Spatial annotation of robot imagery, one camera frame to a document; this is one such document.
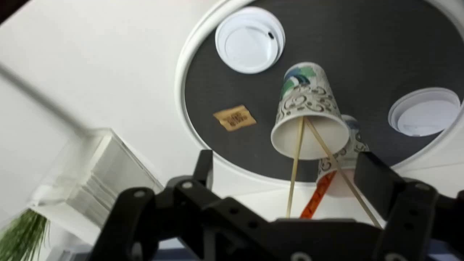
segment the upside-down paper cup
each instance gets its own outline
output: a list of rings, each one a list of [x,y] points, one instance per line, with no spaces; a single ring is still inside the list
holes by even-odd
[[[333,92],[325,71],[313,62],[293,65],[284,75],[284,87],[271,142],[275,150],[293,158],[299,139],[299,118],[312,120],[320,137],[332,153],[341,150],[348,139],[349,129],[341,118]],[[299,159],[326,158],[325,150],[304,123],[304,136]]]
[[[335,153],[335,158],[339,163],[339,166],[344,169],[347,176],[351,179],[354,178],[354,169],[357,166],[357,159],[360,152],[370,150],[368,146],[362,142],[360,126],[357,118],[348,114],[342,114],[342,118],[349,126],[349,140],[344,149],[341,149],[338,153]],[[318,176],[318,185],[328,176],[336,172],[336,166],[331,162],[329,158],[323,158],[319,160],[319,176]],[[332,195],[351,195],[351,189],[338,172],[335,174],[331,185],[326,189],[326,194]]]

